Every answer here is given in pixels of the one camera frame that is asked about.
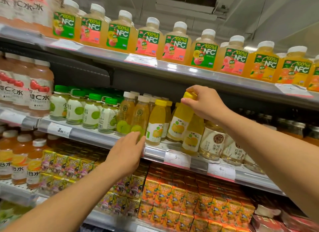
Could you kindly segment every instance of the white bottle cap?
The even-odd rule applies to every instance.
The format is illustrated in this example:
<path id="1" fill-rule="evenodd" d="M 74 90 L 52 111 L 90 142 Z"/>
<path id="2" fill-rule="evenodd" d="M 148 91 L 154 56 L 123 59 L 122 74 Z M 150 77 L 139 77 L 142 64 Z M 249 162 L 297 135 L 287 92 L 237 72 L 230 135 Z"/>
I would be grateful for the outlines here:
<path id="1" fill-rule="evenodd" d="M 34 63 L 34 59 L 33 58 L 24 57 L 24 56 L 19 56 L 19 58 L 20 58 L 20 61 Z"/>
<path id="2" fill-rule="evenodd" d="M 275 43 L 272 42 L 272 41 L 263 41 L 263 42 L 260 42 L 260 43 L 258 44 L 257 48 L 263 47 L 263 46 L 267 46 L 267 47 L 272 47 L 272 48 L 274 48 Z"/>
<path id="3" fill-rule="evenodd" d="M 91 10 L 96 10 L 96 11 L 102 13 L 103 15 L 105 15 L 105 9 L 101 5 L 92 3 L 91 4 Z"/>
<path id="4" fill-rule="evenodd" d="M 63 5 L 69 5 L 69 6 L 76 8 L 76 9 L 79 8 L 79 5 L 73 0 L 63 0 Z"/>
<path id="5" fill-rule="evenodd" d="M 211 35 L 211 36 L 215 37 L 216 32 L 212 29 L 205 29 L 205 30 L 203 30 L 202 35 Z"/>
<path id="6" fill-rule="evenodd" d="M 154 17 L 148 17 L 146 24 L 147 23 L 153 23 L 153 24 L 158 25 L 158 26 L 160 25 L 160 21 Z"/>
<path id="7" fill-rule="evenodd" d="M 45 136 L 46 133 L 36 130 L 36 131 L 33 131 L 33 134 L 35 137 L 37 137 L 37 136 Z"/>
<path id="8" fill-rule="evenodd" d="M 32 142 L 32 145 L 35 147 L 42 147 L 42 146 L 46 145 L 46 143 L 47 143 L 46 139 L 35 139 Z"/>
<path id="9" fill-rule="evenodd" d="M 232 36 L 229 39 L 229 42 L 242 42 L 242 43 L 244 43 L 244 41 L 245 41 L 245 37 L 243 37 L 243 36 Z"/>
<path id="10" fill-rule="evenodd" d="M 57 135 L 48 134 L 48 139 L 49 139 L 49 140 L 56 140 L 56 139 L 58 139 L 58 138 L 60 138 L 60 137 L 57 136 Z"/>
<path id="11" fill-rule="evenodd" d="M 18 55 L 12 54 L 12 53 L 8 53 L 8 52 L 5 53 L 5 57 L 19 60 L 19 56 Z"/>
<path id="12" fill-rule="evenodd" d="M 42 61 L 42 60 L 38 60 L 38 59 L 35 59 L 34 64 L 40 65 L 40 66 L 50 67 L 50 62 L 46 62 L 46 61 Z"/>
<path id="13" fill-rule="evenodd" d="M 293 46 L 291 48 L 288 49 L 287 53 L 290 53 L 290 52 L 307 52 L 307 47 L 306 46 Z"/>
<path id="14" fill-rule="evenodd" d="M 220 47 L 225 47 L 225 46 L 228 46 L 229 42 L 223 42 Z"/>
<path id="15" fill-rule="evenodd" d="M 124 92 L 123 96 L 126 98 L 130 98 L 130 99 L 135 98 L 135 94 L 130 93 L 130 92 Z"/>
<path id="16" fill-rule="evenodd" d="M 132 21 L 132 14 L 126 10 L 120 10 L 119 16 L 129 18 Z"/>
<path id="17" fill-rule="evenodd" d="M 131 91 L 130 93 L 134 94 L 134 95 L 135 95 L 135 97 L 139 96 L 139 92 Z"/>
<path id="18" fill-rule="evenodd" d="M 32 135 L 30 134 L 24 134 L 24 135 L 19 135 L 17 140 L 19 142 L 28 142 L 28 141 L 32 141 Z"/>
<path id="19" fill-rule="evenodd" d="M 86 15 L 86 12 L 84 12 L 83 10 L 79 10 L 79 11 L 78 11 L 78 15 L 84 16 L 84 15 Z"/>
<path id="20" fill-rule="evenodd" d="M 185 30 L 187 30 L 187 24 L 183 21 L 177 21 L 175 24 L 174 24 L 174 28 L 175 27 L 180 27 L 180 28 L 183 28 Z"/>
<path id="21" fill-rule="evenodd" d="M 141 102 L 144 102 L 144 103 L 149 103 L 150 102 L 150 98 L 147 97 L 147 96 L 139 95 L 138 96 L 138 101 L 141 101 Z"/>
<path id="22" fill-rule="evenodd" d="M 287 53 L 276 53 L 276 55 L 280 58 L 284 58 L 287 56 Z"/>
<path id="23" fill-rule="evenodd" d="M 18 131 L 17 130 L 4 131 L 2 136 L 5 137 L 5 138 L 16 137 L 16 136 L 18 136 Z"/>
<path id="24" fill-rule="evenodd" d="M 109 17 L 107 17 L 107 16 L 105 16 L 104 19 L 105 19 L 105 21 L 106 21 L 107 23 L 110 23 L 110 22 L 112 21 L 112 20 L 111 20 Z"/>

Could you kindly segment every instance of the bottle label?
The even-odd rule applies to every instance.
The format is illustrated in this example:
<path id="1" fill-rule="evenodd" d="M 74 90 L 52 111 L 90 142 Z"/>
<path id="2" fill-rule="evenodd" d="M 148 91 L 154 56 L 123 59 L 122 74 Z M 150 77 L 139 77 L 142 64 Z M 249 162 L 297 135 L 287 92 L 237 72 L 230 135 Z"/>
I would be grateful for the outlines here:
<path id="1" fill-rule="evenodd" d="M 14 17 L 27 23 L 33 22 L 33 0 L 14 0 Z"/>
<path id="2" fill-rule="evenodd" d="M 184 61 L 188 38 L 167 35 L 165 40 L 163 59 Z"/>
<path id="3" fill-rule="evenodd" d="M 0 99 L 3 101 L 12 101 L 13 85 L 14 82 L 13 73 L 5 70 L 0 71 Z"/>
<path id="4" fill-rule="evenodd" d="M 309 83 L 308 90 L 319 92 L 319 67 L 315 68 L 314 74 Z"/>
<path id="5" fill-rule="evenodd" d="M 246 152 L 244 152 L 244 150 L 241 149 L 240 146 L 234 141 L 224 149 L 223 155 L 235 160 L 242 161 L 246 155 Z"/>
<path id="6" fill-rule="evenodd" d="M 201 138 L 201 134 L 186 131 L 182 147 L 185 150 L 197 152 Z"/>
<path id="7" fill-rule="evenodd" d="M 55 116 L 55 117 L 66 117 L 66 112 L 67 112 L 67 103 L 68 101 L 66 100 L 65 97 L 61 96 L 54 96 L 52 95 L 50 97 L 50 115 Z"/>
<path id="8" fill-rule="evenodd" d="M 187 126 L 188 126 L 188 122 L 174 116 L 171 121 L 171 125 L 168 129 L 168 133 L 171 136 L 179 140 L 182 140 L 184 138 L 184 134 L 187 129 Z"/>
<path id="9" fill-rule="evenodd" d="M 199 147 L 203 151 L 212 153 L 215 156 L 220 156 L 224 148 L 225 140 L 226 134 L 213 131 L 205 127 L 203 138 Z"/>
<path id="10" fill-rule="evenodd" d="M 247 61 L 247 56 L 248 52 L 227 48 L 221 70 L 241 75 Z"/>
<path id="11" fill-rule="evenodd" d="M 50 96 L 53 81 L 31 78 L 29 108 L 34 110 L 50 110 Z"/>
<path id="12" fill-rule="evenodd" d="M 30 102 L 30 77 L 21 74 L 13 74 L 14 85 L 12 90 L 13 104 L 29 106 Z"/>
<path id="13" fill-rule="evenodd" d="M 192 65 L 213 68 L 218 46 L 209 43 L 195 45 Z"/>
<path id="14" fill-rule="evenodd" d="M 163 133 L 163 124 L 148 123 L 146 139 L 151 142 L 160 142 Z"/>
<path id="15" fill-rule="evenodd" d="M 14 17 L 14 1 L 0 0 L 0 16 L 12 20 Z"/>
<path id="16" fill-rule="evenodd" d="M 98 127 L 101 106 L 86 104 L 84 107 L 83 123 Z"/>
<path id="17" fill-rule="evenodd" d="M 68 105 L 67 105 L 66 118 L 82 123 L 85 105 L 86 105 L 85 102 L 69 99 Z"/>
<path id="18" fill-rule="evenodd" d="M 163 124 L 162 138 L 165 138 L 167 136 L 168 127 L 169 127 L 169 123 Z"/>
<path id="19" fill-rule="evenodd" d="M 27 184 L 38 184 L 40 182 L 41 160 L 42 158 L 28 160 Z"/>
<path id="20" fill-rule="evenodd" d="M 0 150 L 0 175 L 12 174 L 12 150 Z"/>
<path id="21" fill-rule="evenodd" d="M 160 40 L 160 34 L 147 30 L 138 31 L 138 43 L 135 52 L 156 57 L 156 51 Z"/>
<path id="22" fill-rule="evenodd" d="M 25 179 L 28 174 L 28 154 L 14 154 L 11 166 L 13 169 L 12 179 Z"/>
<path id="23" fill-rule="evenodd" d="M 53 34 L 69 39 L 74 38 L 75 16 L 60 12 L 53 13 Z"/>
<path id="24" fill-rule="evenodd" d="M 310 67 L 311 62 L 285 60 L 277 82 L 304 86 Z"/>
<path id="25" fill-rule="evenodd" d="M 99 44 L 101 38 L 101 27 L 101 20 L 82 17 L 81 41 Z"/>
<path id="26" fill-rule="evenodd" d="M 279 58 L 277 57 L 257 54 L 250 76 L 259 80 L 267 79 L 272 81 L 278 61 Z"/>
<path id="27" fill-rule="evenodd" d="M 116 117 L 118 112 L 118 109 L 102 108 L 98 127 L 99 130 L 114 130 L 116 127 Z"/>
<path id="28" fill-rule="evenodd" d="M 122 26 L 117 24 L 110 24 L 107 33 L 108 47 L 113 47 L 117 49 L 127 50 L 127 45 L 129 43 L 131 28 L 128 26 Z"/>

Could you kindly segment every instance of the white label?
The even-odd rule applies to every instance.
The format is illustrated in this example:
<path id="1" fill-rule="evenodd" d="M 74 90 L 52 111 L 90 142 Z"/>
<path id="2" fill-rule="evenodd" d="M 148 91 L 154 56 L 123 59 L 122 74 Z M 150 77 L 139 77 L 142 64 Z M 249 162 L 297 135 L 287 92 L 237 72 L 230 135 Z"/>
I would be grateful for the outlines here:
<path id="1" fill-rule="evenodd" d="M 42 204 L 44 201 L 46 201 L 47 198 L 44 198 L 44 197 L 38 197 L 35 204 L 36 205 L 39 205 L 39 204 Z"/>
<path id="2" fill-rule="evenodd" d="M 12 174 L 11 162 L 0 162 L 0 175 Z"/>
<path id="3" fill-rule="evenodd" d="M 2 113 L 0 113 L 1 120 L 18 124 L 18 125 L 21 125 L 25 118 L 26 118 L 25 115 L 14 113 L 13 111 L 10 111 L 10 110 L 4 110 Z"/>
<path id="4" fill-rule="evenodd" d="M 1 70 L 0 71 L 0 99 L 3 101 L 12 101 L 13 87 L 9 82 L 14 81 L 12 72 Z"/>
<path id="5" fill-rule="evenodd" d="M 162 138 L 165 138 L 167 136 L 168 127 L 169 127 L 169 123 L 163 124 Z"/>
<path id="6" fill-rule="evenodd" d="M 293 85 L 293 84 L 281 84 L 281 83 L 276 83 L 275 86 L 281 92 L 287 95 L 313 98 L 313 96 L 307 91 L 306 87 L 301 87 L 299 85 Z"/>
<path id="7" fill-rule="evenodd" d="M 14 16 L 13 0 L 0 0 L 0 16 L 12 20 Z"/>
<path id="8" fill-rule="evenodd" d="M 125 62 L 133 62 L 133 63 L 138 63 L 146 66 L 152 66 L 156 67 L 157 66 L 157 59 L 156 57 L 147 57 L 147 56 L 141 56 L 137 54 L 129 54 L 125 60 Z"/>
<path id="9" fill-rule="evenodd" d="M 19 180 L 19 179 L 25 179 L 28 174 L 28 166 L 12 166 L 13 172 L 12 172 L 12 179 Z"/>
<path id="10" fill-rule="evenodd" d="M 116 117 L 118 114 L 118 109 L 105 109 L 102 108 L 99 120 L 100 130 L 113 130 L 116 127 Z"/>
<path id="11" fill-rule="evenodd" d="M 30 102 L 30 77 L 21 74 L 13 74 L 14 85 L 12 90 L 13 104 L 29 106 Z"/>
<path id="12" fill-rule="evenodd" d="M 168 133 L 179 140 L 183 140 L 187 126 L 188 122 L 174 116 L 168 129 Z"/>
<path id="13" fill-rule="evenodd" d="M 98 126 L 101 106 L 86 104 L 84 107 L 83 123 Z"/>
<path id="14" fill-rule="evenodd" d="M 83 45 L 70 40 L 60 39 L 50 44 L 50 46 L 69 50 L 79 50 Z"/>
<path id="15" fill-rule="evenodd" d="M 68 100 L 65 97 L 62 96 L 54 96 L 52 95 L 50 97 L 50 115 L 56 116 L 56 117 L 66 117 L 66 106 L 68 103 Z"/>
<path id="16" fill-rule="evenodd" d="M 225 144 L 226 134 L 205 127 L 200 148 L 206 152 L 220 156 Z"/>
<path id="17" fill-rule="evenodd" d="M 235 160 L 242 161 L 244 159 L 244 156 L 246 155 L 246 152 L 244 152 L 244 150 L 241 149 L 235 141 L 233 141 L 228 147 L 223 150 L 223 155 Z"/>
<path id="18" fill-rule="evenodd" d="M 31 78 L 29 108 L 34 110 L 49 110 L 52 89 L 52 81 Z"/>
<path id="19" fill-rule="evenodd" d="M 253 159 L 248 154 L 245 155 L 244 160 L 246 162 L 249 162 L 250 164 L 256 165 L 256 162 L 254 162 Z"/>
<path id="20" fill-rule="evenodd" d="M 33 0 L 14 0 L 14 18 L 32 23 L 32 10 Z"/>
<path id="21" fill-rule="evenodd" d="M 151 142 L 160 142 L 163 133 L 163 124 L 148 123 L 146 130 L 146 139 Z"/>
<path id="22" fill-rule="evenodd" d="M 72 127 L 51 122 L 48 126 L 47 133 L 69 138 L 71 130 Z"/>
<path id="23" fill-rule="evenodd" d="M 83 101 L 69 99 L 67 105 L 66 118 L 78 122 L 82 122 L 84 115 L 84 106 L 86 105 Z"/>
<path id="24" fill-rule="evenodd" d="M 236 178 L 236 171 L 234 167 L 219 162 L 210 162 L 208 164 L 207 174 L 209 176 L 226 178 L 231 181 L 234 181 Z"/>
<path id="25" fill-rule="evenodd" d="M 190 168 L 191 156 L 175 150 L 168 150 L 165 153 L 164 163 L 177 165 L 182 168 Z"/>
<path id="26" fill-rule="evenodd" d="M 186 131 L 182 146 L 186 150 L 197 152 L 201 138 L 196 132 Z"/>

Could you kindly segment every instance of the green label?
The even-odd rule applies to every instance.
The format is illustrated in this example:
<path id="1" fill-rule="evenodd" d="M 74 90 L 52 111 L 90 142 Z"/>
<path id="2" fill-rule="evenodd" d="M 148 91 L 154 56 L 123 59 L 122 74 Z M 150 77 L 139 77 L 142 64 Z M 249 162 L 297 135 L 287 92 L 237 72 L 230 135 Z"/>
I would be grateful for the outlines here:
<path id="1" fill-rule="evenodd" d="M 127 50 L 130 37 L 130 27 L 110 24 L 106 45 L 113 48 Z"/>
<path id="2" fill-rule="evenodd" d="M 260 63 L 259 69 L 265 69 L 267 67 L 276 69 L 279 58 L 257 54 L 254 63 Z"/>
<path id="3" fill-rule="evenodd" d="M 101 24 L 102 24 L 101 20 L 82 17 L 82 25 L 87 28 L 85 30 L 85 33 L 89 32 L 88 31 L 89 29 L 95 30 L 95 31 L 101 31 Z"/>
<path id="4" fill-rule="evenodd" d="M 294 75 L 295 73 L 308 74 L 310 71 L 310 67 L 311 67 L 311 62 L 286 60 L 282 66 L 282 69 L 287 68 L 289 69 L 288 75 Z"/>
<path id="5" fill-rule="evenodd" d="M 53 13 L 53 34 L 69 39 L 74 38 L 75 16 L 60 12 Z"/>
<path id="6" fill-rule="evenodd" d="M 196 43 L 191 64 L 212 68 L 214 66 L 217 49 L 218 46 L 214 44 Z"/>
<path id="7" fill-rule="evenodd" d="M 316 75 L 319 75 L 319 67 L 316 67 L 316 68 L 315 68 L 314 76 L 316 76 Z"/>

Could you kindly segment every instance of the nfc juice bottle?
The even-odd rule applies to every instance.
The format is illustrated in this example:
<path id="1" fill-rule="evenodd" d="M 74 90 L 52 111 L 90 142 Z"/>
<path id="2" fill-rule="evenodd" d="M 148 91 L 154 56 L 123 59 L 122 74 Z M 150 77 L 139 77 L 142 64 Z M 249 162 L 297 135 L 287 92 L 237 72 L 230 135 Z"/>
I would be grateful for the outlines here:
<path id="1" fill-rule="evenodd" d="M 212 29 L 203 30 L 202 36 L 191 46 L 188 65 L 213 70 L 218 44 L 214 42 L 216 32 Z"/>
<path id="2" fill-rule="evenodd" d="M 124 100 L 119 107 L 116 131 L 117 135 L 123 136 L 131 132 L 131 123 L 135 109 L 135 94 L 124 92 Z"/>
<path id="3" fill-rule="evenodd" d="M 53 12 L 61 6 L 61 0 L 34 0 L 33 25 L 46 37 L 54 38 L 52 32 Z"/>
<path id="4" fill-rule="evenodd" d="M 64 120 L 66 118 L 69 98 L 67 86 L 55 85 L 53 95 L 50 97 L 50 119 Z"/>
<path id="5" fill-rule="evenodd" d="M 156 57 L 159 41 L 163 34 L 159 31 L 160 21 L 154 17 L 147 18 L 146 26 L 138 29 L 136 54 Z"/>
<path id="6" fill-rule="evenodd" d="M 13 148 L 17 145 L 17 130 L 4 131 L 0 140 L 0 180 L 11 178 Z"/>
<path id="7" fill-rule="evenodd" d="M 138 103 L 136 104 L 134 109 L 131 132 L 139 131 L 140 137 L 145 135 L 148 119 L 150 117 L 150 110 L 148 106 L 149 101 L 149 97 L 141 95 L 138 96 Z"/>
<path id="8" fill-rule="evenodd" d="M 108 22 L 104 19 L 105 9 L 91 4 L 91 12 L 81 18 L 80 43 L 106 48 Z"/>
<path id="9" fill-rule="evenodd" d="M 30 102 L 30 71 L 34 68 L 34 59 L 19 56 L 20 64 L 13 69 L 13 105 L 18 109 L 29 109 Z"/>
<path id="10" fill-rule="evenodd" d="M 6 59 L 0 71 L 0 81 L 2 88 L 0 89 L 0 100 L 2 103 L 11 104 L 12 99 L 12 90 L 14 82 L 13 70 L 19 65 L 19 56 L 12 53 L 5 53 Z"/>
<path id="11" fill-rule="evenodd" d="M 165 123 L 166 116 L 166 101 L 157 99 L 155 107 L 150 115 L 147 131 L 146 131 L 146 144 L 159 145 L 163 133 L 163 124 Z"/>
<path id="12" fill-rule="evenodd" d="M 86 105 L 85 91 L 72 89 L 71 97 L 68 100 L 66 123 L 80 125 L 83 121 L 84 107 Z"/>
<path id="13" fill-rule="evenodd" d="M 171 121 L 171 106 L 173 104 L 172 101 L 165 100 L 166 101 L 166 107 L 165 107 L 165 123 L 163 124 L 163 133 L 162 133 L 162 138 L 161 140 L 166 139 L 169 123 Z"/>
<path id="14" fill-rule="evenodd" d="M 99 123 L 99 117 L 101 113 L 102 96 L 95 93 L 90 93 L 89 99 L 86 101 L 84 106 L 83 115 L 83 128 L 86 129 L 97 129 Z"/>
<path id="15" fill-rule="evenodd" d="M 314 59 L 305 87 L 307 87 L 309 91 L 319 92 L 319 55 Z"/>
<path id="16" fill-rule="evenodd" d="M 167 33 L 163 41 L 160 40 L 157 59 L 185 65 L 190 55 L 192 40 L 186 35 L 187 24 L 178 21 L 172 32 Z"/>
<path id="17" fill-rule="evenodd" d="M 312 61 L 304 56 L 307 52 L 305 46 L 294 46 L 288 49 L 287 56 L 282 59 L 274 74 L 275 83 L 297 84 L 305 86 L 310 72 Z"/>
<path id="18" fill-rule="evenodd" d="M 183 97 L 197 100 L 197 95 L 194 93 L 185 92 Z M 166 138 L 173 142 L 182 141 L 193 114 L 194 111 L 192 108 L 180 103 L 175 111 L 174 117 L 172 118 Z"/>
<path id="19" fill-rule="evenodd" d="M 191 156 L 198 155 L 198 147 L 205 129 L 204 119 L 193 115 L 184 135 L 181 151 Z"/>
<path id="20" fill-rule="evenodd" d="M 78 15 L 79 5 L 73 0 L 64 0 L 63 8 L 53 13 L 52 31 L 54 38 L 80 40 L 81 18 Z"/>
<path id="21" fill-rule="evenodd" d="M 243 48 L 244 41 L 242 36 L 231 37 L 226 48 L 217 53 L 214 70 L 241 76 L 248 57 L 248 52 Z"/>
<path id="22" fill-rule="evenodd" d="M 43 150 L 49 148 L 46 143 L 46 139 L 35 139 L 32 142 L 32 148 L 28 153 L 28 170 L 26 178 L 26 185 L 29 189 L 35 189 L 39 186 Z"/>
<path id="23" fill-rule="evenodd" d="M 11 25 L 14 18 L 14 0 L 2 0 L 0 3 L 0 23 Z"/>
<path id="24" fill-rule="evenodd" d="M 30 101 L 29 109 L 34 116 L 42 117 L 50 112 L 50 96 L 53 91 L 53 72 L 50 62 L 35 60 L 35 66 L 29 70 Z"/>
<path id="25" fill-rule="evenodd" d="M 273 54 L 275 43 L 272 41 L 260 42 L 257 51 L 248 55 L 243 77 L 265 82 L 273 82 L 279 57 Z"/>
<path id="26" fill-rule="evenodd" d="M 12 183 L 14 185 L 26 183 L 28 153 L 32 150 L 32 136 L 30 134 L 19 135 L 18 144 L 13 149 L 12 157 Z"/>
<path id="27" fill-rule="evenodd" d="M 134 53 L 136 35 L 137 31 L 132 25 L 132 14 L 125 10 L 120 10 L 119 19 L 110 22 L 106 49 Z"/>

